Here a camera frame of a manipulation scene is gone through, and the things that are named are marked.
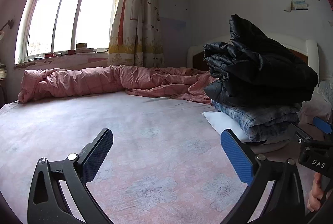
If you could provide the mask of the right hand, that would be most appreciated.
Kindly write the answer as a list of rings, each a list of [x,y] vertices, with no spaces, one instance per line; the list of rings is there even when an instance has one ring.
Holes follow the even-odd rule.
[[[307,208],[311,211],[318,211],[321,207],[321,199],[323,198],[323,190],[321,189],[321,174],[315,173],[312,189],[309,193]]]

